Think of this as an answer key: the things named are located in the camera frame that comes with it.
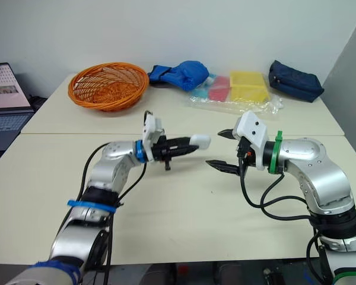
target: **blue cable tie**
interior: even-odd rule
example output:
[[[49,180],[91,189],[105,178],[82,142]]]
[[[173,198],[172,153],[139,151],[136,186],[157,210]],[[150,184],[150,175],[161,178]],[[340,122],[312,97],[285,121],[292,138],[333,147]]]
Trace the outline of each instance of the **blue cable tie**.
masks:
[[[95,208],[99,210],[104,210],[110,213],[115,213],[116,208],[108,205],[103,205],[99,203],[87,202],[87,201],[76,201],[76,200],[69,200],[67,204],[71,207],[88,207],[88,208]]]
[[[58,260],[37,262],[36,264],[32,265],[30,268],[33,267],[51,267],[51,268],[62,270],[63,272],[66,272],[70,276],[73,285],[78,285],[78,280],[81,278],[81,272],[78,267],[71,264],[62,263]]]
[[[141,162],[141,163],[145,163],[145,156],[144,156],[144,152],[142,151],[142,141],[138,140],[136,141],[136,158]]]

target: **blue glove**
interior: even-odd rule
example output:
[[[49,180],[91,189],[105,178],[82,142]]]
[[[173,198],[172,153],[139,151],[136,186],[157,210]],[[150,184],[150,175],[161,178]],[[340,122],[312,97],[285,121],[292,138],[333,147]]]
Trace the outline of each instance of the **blue glove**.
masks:
[[[162,81],[178,86],[184,91],[191,91],[202,84],[209,73],[199,61],[184,61],[174,68],[155,65],[148,75],[151,83]]]

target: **orange wicker basket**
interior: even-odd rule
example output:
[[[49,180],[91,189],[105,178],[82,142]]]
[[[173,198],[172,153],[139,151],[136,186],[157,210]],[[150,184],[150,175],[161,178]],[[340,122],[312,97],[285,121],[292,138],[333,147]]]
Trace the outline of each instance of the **orange wicker basket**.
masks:
[[[100,64],[79,72],[68,94],[76,104],[102,111],[133,106],[148,87],[149,77],[140,67],[124,62]]]

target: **navy zipper bag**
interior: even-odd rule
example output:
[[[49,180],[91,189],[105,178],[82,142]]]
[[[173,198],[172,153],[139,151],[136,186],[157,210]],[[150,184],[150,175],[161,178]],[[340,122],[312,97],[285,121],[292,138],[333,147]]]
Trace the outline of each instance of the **navy zipper bag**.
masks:
[[[269,83],[274,89],[312,102],[324,89],[314,74],[308,74],[274,61],[269,70]]]

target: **table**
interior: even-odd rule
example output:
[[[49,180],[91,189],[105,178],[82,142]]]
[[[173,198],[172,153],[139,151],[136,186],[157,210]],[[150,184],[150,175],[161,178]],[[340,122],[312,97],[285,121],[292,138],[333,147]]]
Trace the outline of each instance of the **table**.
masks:
[[[153,88],[141,101],[122,112],[101,112],[74,104],[67,95],[70,75],[23,128],[23,134],[140,134],[146,109],[161,118],[168,134],[211,134],[233,128],[240,115],[187,107],[187,93],[176,88]],[[280,95],[285,107],[265,121],[269,135],[344,135],[321,100],[313,103]]]
[[[0,160],[0,263],[47,259],[89,154],[102,143],[138,137],[21,134]],[[356,201],[356,153],[342,136],[314,138],[343,168]],[[265,217],[247,205],[237,176],[205,164],[207,159],[235,163],[235,146],[236,141],[213,136],[208,150],[173,160],[169,172],[163,164],[149,164],[115,215],[112,264],[304,257],[312,236],[308,222]],[[128,185],[140,172],[141,167],[131,171]],[[276,178],[250,169],[246,186],[251,199],[259,201]],[[287,175],[268,198],[289,194],[301,195],[298,182]],[[271,211],[285,216],[307,212],[297,201],[281,203]]]

